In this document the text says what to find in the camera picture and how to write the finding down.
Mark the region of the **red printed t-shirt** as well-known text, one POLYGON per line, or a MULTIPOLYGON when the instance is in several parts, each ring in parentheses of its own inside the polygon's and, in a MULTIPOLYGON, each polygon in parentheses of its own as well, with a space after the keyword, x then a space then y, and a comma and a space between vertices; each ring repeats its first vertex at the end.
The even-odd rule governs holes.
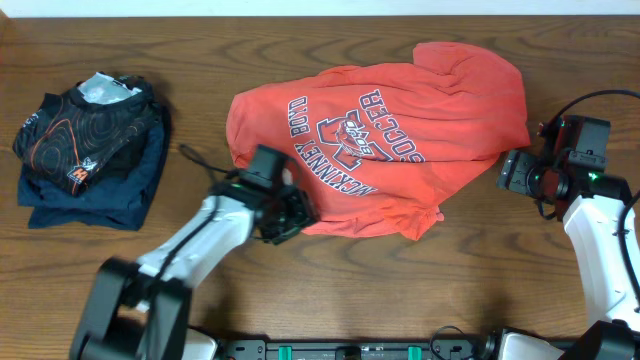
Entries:
POLYGON ((259 146, 291 157, 318 214, 310 235, 417 240, 441 205, 530 142, 521 72, 454 42, 418 44, 409 63, 338 66, 237 94, 232 161, 259 146))

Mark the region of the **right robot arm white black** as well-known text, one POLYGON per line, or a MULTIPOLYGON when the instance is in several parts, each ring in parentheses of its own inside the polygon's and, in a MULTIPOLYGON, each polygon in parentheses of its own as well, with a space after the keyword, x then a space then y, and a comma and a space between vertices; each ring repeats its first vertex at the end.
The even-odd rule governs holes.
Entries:
POLYGON ((516 330, 496 342, 497 359, 636 359, 639 356, 639 245, 628 182, 608 175, 611 125, 562 115, 542 125, 540 154, 511 151, 498 187, 525 195, 562 223, 578 262, 588 329, 566 347, 516 330))

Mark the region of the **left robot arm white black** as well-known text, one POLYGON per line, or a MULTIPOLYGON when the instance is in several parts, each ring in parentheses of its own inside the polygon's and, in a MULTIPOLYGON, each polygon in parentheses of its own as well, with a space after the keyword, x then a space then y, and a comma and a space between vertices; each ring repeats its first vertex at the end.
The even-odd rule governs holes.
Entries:
POLYGON ((218 343, 189 325, 193 291, 250 239, 280 244, 314 224, 296 161, 265 145, 212 184, 194 217, 135 261, 106 260, 72 340, 73 360, 213 359, 218 343))

